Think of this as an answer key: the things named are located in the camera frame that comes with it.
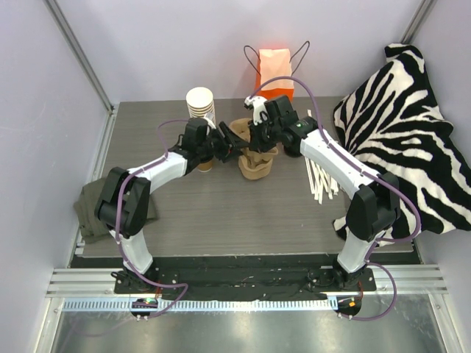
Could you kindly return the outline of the brown paper coffee cup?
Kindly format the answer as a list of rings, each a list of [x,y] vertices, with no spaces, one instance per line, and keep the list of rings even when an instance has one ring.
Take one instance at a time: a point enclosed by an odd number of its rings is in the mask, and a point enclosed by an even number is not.
[[[197,168],[199,171],[201,172],[208,172],[212,169],[213,167],[213,160],[209,160],[209,161],[206,161],[206,162],[201,162]]]

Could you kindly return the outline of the cardboard cup carrier stack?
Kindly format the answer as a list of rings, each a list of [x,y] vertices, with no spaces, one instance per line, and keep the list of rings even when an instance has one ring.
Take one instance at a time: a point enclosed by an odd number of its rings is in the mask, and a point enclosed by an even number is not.
[[[241,139],[250,142],[249,122],[250,118],[240,118],[230,123],[229,128]],[[238,158],[238,167],[242,175],[248,180],[258,180],[266,177],[273,164],[273,159],[278,155],[277,147],[268,152],[259,153],[248,148],[242,149],[243,154]]]

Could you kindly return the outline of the orange paper bag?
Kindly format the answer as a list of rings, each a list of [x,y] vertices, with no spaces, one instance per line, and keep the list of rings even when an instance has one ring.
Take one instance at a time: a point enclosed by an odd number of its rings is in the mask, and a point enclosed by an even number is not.
[[[268,81],[281,76],[293,76],[304,60],[311,46],[309,40],[293,54],[290,49],[259,49],[255,50],[249,45],[243,47],[244,56],[255,70],[256,96],[267,100],[278,96],[287,96],[291,101],[294,97],[294,82],[290,79],[279,79],[271,83]]]

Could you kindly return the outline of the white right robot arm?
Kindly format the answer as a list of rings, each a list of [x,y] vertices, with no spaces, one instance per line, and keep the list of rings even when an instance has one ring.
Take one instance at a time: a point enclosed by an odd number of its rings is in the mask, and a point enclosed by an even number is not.
[[[400,216],[398,196],[383,186],[384,182],[397,186],[397,177],[391,173],[378,176],[340,147],[315,118],[309,115],[299,118],[287,96],[270,100],[247,97],[244,106],[252,111],[251,150],[264,152],[280,143],[287,153],[306,157],[319,165],[349,196],[346,240],[333,261],[332,280],[340,290],[351,289],[366,268],[374,242]]]

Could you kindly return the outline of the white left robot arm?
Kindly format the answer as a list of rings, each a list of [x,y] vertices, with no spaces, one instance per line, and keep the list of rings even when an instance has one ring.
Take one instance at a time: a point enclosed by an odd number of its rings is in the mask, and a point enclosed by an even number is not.
[[[95,206],[94,215],[113,236],[124,267],[134,272],[131,284],[140,293],[151,292],[157,283],[154,260],[144,238],[152,193],[214,157],[223,163],[237,158],[249,146],[224,122],[218,126],[208,118],[184,122],[185,130],[177,143],[161,157],[136,168],[111,169]]]

